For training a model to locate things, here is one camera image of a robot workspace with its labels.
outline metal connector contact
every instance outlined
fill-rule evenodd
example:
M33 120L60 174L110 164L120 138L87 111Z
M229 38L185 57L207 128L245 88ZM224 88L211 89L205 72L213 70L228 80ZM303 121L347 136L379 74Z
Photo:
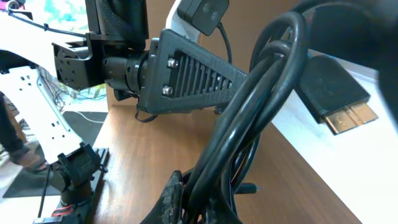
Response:
M326 116L325 121L334 134L341 134L378 118L366 103L360 103Z

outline red wire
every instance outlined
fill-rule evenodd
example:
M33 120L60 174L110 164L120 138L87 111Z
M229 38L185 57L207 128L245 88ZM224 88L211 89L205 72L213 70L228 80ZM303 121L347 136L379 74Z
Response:
M56 208L54 211L57 211L57 210L62 210L62 209L67 209L67 208L70 208L70 206L71 206L71 205L68 205L68 206L66 206L66 207L62 207L62 208Z
M73 211L73 209L71 209L67 212L63 212L63 213L56 213L56 214L53 213L51 216L56 217L56 216L61 216L61 215L67 215L67 214L71 213L72 211Z

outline black mat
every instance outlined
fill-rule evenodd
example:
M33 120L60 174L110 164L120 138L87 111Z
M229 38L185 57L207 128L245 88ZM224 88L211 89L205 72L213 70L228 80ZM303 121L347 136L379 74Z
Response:
M107 113L99 112L82 112L87 118L94 121L104 121ZM93 146L95 139L102 124L93 123L87 121L80 114L74 112L65 112L63 117L66 119L71 128L79 135L85 143ZM36 149L36 154L43 155L41 147ZM22 169L11 186L7 189L7 192L3 195L3 198L14 198L14 197L33 197L41 196L45 181L46 172L41 174L31 174L26 170ZM46 195L59 195L60 192L52 186L47 187Z

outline screw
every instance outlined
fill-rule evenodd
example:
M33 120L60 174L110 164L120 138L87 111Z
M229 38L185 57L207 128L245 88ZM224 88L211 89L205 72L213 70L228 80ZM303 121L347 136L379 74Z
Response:
M163 87L163 95L170 96L173 93L173 88L171 86Z
M178 60L175 60L174 58L170 58L167 61L167 66L170 68L177 68L178 67Z

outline brown table surface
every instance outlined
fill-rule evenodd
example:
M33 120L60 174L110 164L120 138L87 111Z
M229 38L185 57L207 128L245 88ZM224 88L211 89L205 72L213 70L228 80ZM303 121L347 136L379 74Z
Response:
M111 157L94 223L140 223L171 173L195 165L216 119L202 110L144 124L135 112L133 106L112 107L95 142ZM360 223L272 124L245 181L260 191L235 196L244 223Z

